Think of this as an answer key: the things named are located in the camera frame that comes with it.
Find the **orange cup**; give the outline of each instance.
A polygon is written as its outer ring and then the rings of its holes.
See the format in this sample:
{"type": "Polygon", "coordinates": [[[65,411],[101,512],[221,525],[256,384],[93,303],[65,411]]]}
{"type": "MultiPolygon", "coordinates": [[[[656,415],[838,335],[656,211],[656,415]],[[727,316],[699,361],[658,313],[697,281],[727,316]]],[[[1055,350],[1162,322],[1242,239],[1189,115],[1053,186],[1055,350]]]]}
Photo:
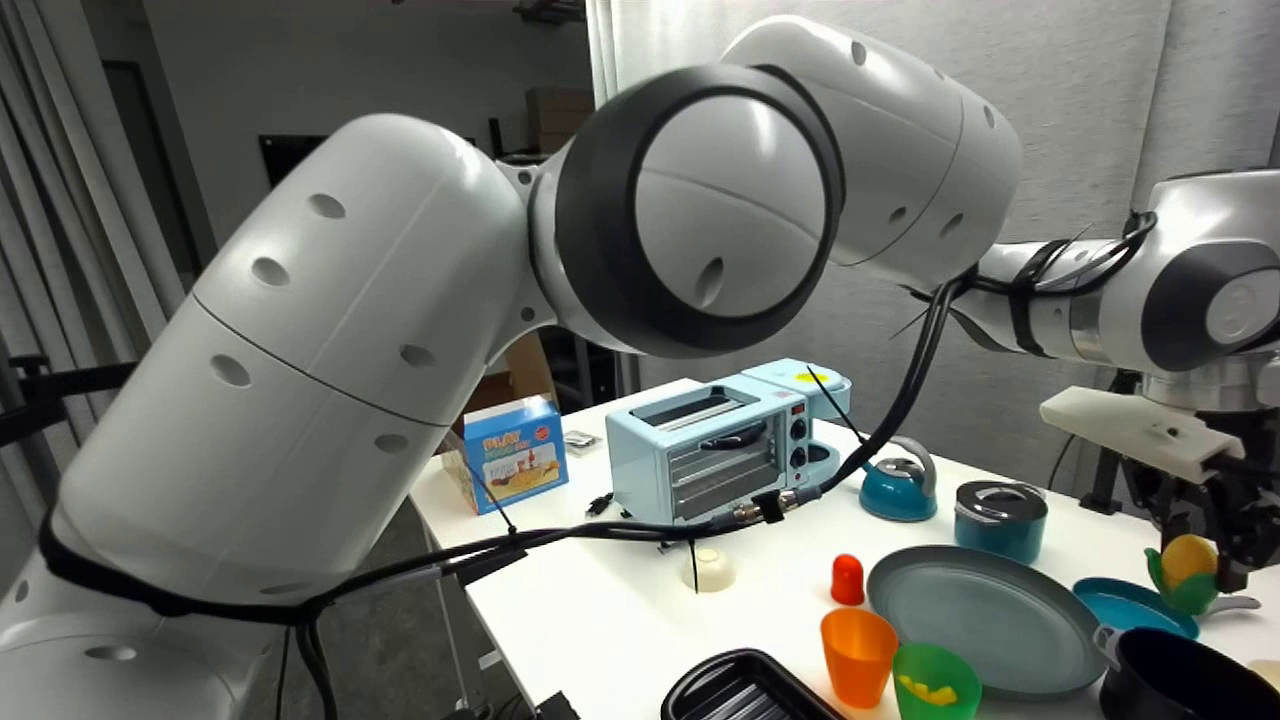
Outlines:
{"type": "Polygon", "coordinates": [[[864,607],[823,616],[823,656],[838,705],[874,708],[896,656],[896,629],[864,607]]]}

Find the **white table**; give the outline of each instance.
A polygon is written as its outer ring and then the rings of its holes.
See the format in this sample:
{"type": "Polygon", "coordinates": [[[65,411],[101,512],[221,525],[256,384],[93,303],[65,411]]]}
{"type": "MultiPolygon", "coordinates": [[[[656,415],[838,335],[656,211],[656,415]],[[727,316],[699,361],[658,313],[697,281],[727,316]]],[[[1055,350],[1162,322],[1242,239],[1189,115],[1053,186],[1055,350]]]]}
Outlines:
{"type": "MultiPolygon", "coordinates": [[[[689,390],[689,381],[648,390],[638,395],[562,415],[562,428],[599,435],[582,454],[567,454],[567,487],[511,506],[519,529],[562,529],[589,522],[582,508],[608,491],[604,415],[610,409],[656,402],[689,390]]],[[[820,428],[826,446],[850,448],[849,433],[820,428]]],[[[791,512],[782,525],[747,529],[706,541],[735,565],[723,591],[691,591],[681,580],[689,554],[656,554],[643,544],[562,541],[536,547],[527,560],[468,586],[477,614],[525,685],[527,701],[562,692],[582,720],[653,720],[662,692],[697,660],[723,649],[762,649],[787,666],[808,687],[831,701],[820,616],[826,599],[831,557],[856,554],[864,568],[896,547],[951,544],[955,483],[992,472],[939,459],[939,512],[929,525],[887,525],[856,506],[856,482],[791,512]]],[[[433,459],[413,487],[428,533],[438,547],[504,533],[499,517],[473,517],[447,463],[433,459]]],[[[1073,586],[1079,576],[1145,580],[1145,547],[1155,533],[1131,517],[1094,517],[1068,497],[1046,491],[1046,529],[1040,572],[1073,586]]],[[[1264,614],[1221,616],[1203,629],[1203,643],[1250,666],[1280,660],[1280,568],[1255,572],[1246,591],[1264,614]]],[[[1086,692],[1053,708],[987,705],[984,718],[1094,718],[1086,692]]]]}

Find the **yellow cup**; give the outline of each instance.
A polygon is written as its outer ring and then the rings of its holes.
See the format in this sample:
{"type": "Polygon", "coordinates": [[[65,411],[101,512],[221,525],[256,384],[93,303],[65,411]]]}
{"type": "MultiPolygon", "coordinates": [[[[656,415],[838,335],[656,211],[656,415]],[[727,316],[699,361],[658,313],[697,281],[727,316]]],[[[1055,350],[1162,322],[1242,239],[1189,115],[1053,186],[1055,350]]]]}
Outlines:
{"type": "Polygon", "coordinates": [[[838,705],[874,708],[896,656],[896,629],[864,607],[823,616],[823,656],[838,705]]]}

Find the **table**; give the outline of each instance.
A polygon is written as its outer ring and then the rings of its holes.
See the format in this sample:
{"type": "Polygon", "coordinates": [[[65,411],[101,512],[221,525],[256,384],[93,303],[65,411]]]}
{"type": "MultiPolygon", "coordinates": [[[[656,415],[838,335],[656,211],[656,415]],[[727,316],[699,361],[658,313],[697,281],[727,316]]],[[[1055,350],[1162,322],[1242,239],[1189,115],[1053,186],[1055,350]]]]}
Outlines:
{"type": "MultiPolygon", "coordinates": [[[[567,483],[511,506],[519,529],[562,529],[589,522],[582,508],[608,491],[604,415],[691,390],[691,381],[658,384],[574,415],[562,428],[599,435],[582,454],[567,454],[567,483]]],[[[843,428],[816,428],[838,454],[850,448],[843,428]]],[[[820,656],[820,616],[831,607],[831,557],[856,554],[864,568],[910,544],[951,544],[955,483],[997,476],[984,468],[937,459],[939,512],[929,525],[887,525],[856,506],[856,482],[794,508],[782,525],[760,525],[735,536],[703,541],[727,554],[735,580],[723,591],[691,591],[681,580],[689,554],[656,554],[643,544],[562,541],[536,547],[527,560],[468,586],[468,597],[511,666],[527,701],[562,692],[582,720],[653,720],[662,692],[697,660],[723,649],[762,649],[787,666],[808,687],[831,701],[820,656]]],[[[473,517],[456,483],[456,463],[433,459],[413,483],[413,506],[438,547],[504,533],[499,517],[473,517]]],[[[1145,580],[1145,547],[1155,529],[1131,517],[1094,517],[1073,497],[1046,491],[1046,529],[1040,572],[1059,586],[1079,576],[1145,580]]],[[[1280,660],[1280,568],[1255,572],[1246,591],[1264,605],[1250,616],[1215,616],[1203,643],[1234,660],[1280,660]]],[[[1094,718],[1086,692],[1046,705],[984,705],[984,718],[1094,718]]]]}

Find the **green plate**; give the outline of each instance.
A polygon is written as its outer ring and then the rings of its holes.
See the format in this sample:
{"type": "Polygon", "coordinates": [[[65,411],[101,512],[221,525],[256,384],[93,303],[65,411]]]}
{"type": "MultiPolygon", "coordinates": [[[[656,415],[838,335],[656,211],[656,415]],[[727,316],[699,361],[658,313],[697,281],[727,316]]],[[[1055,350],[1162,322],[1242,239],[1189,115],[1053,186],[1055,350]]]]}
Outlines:
{"type": "Polygon", "coordinates": [[[1068,697],[1105,676],[1094,616],[1022,565],[948,544],[906,547],[871,568],[867,597],[905,639],[963,656],[997,697],[1068,697]]]}

